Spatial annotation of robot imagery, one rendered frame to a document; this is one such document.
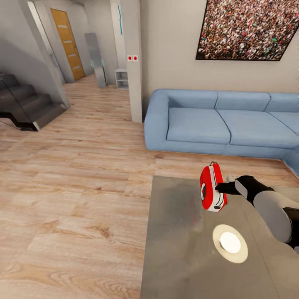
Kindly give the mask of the radio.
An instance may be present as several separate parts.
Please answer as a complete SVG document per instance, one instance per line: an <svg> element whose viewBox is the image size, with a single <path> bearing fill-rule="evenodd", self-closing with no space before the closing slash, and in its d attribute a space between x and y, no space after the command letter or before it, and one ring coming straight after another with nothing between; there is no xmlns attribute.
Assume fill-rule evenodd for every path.
<svg viewBox="0 0 299 299"><path fill-rule="evenodd" d="M201 200L208 211L219 212L228 204L226 193L215 190L218 183L224 183L219 164L213 162L203 169L200 176Z"/></svg>

